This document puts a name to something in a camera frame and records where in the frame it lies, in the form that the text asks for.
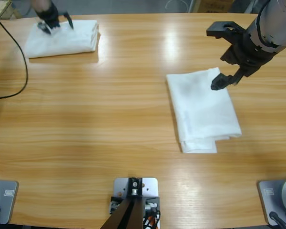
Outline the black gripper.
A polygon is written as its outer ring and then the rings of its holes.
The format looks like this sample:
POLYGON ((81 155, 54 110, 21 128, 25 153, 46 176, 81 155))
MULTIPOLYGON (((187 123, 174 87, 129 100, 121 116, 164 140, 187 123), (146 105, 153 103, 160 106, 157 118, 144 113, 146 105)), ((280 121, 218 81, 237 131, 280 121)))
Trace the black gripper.
MULTIPOLYGON (((51 35, 51 31, 48 28, 60 27, 59 13, 57 7, 52 1, 35 1, 35 12, 37 16, 44 22, 38 22, 37 27, 44 33, 51 35)), ((74 29, 72 19, 68 12, 62 14, 68 21, 71 29, 74 29)))
POLYGON ((211 82, 212 90, 222 90, 233 83, 239 83, 243 76, 248 77, 254 74, 260 67, 268 63, 276 55, 276 52, 263 50, 260 41, 252 40, 252 33, 247 29, 236 43, 232 44, 220 60, 228 64, 239 65, 234 76, 226 76, 219 73, 211 82))

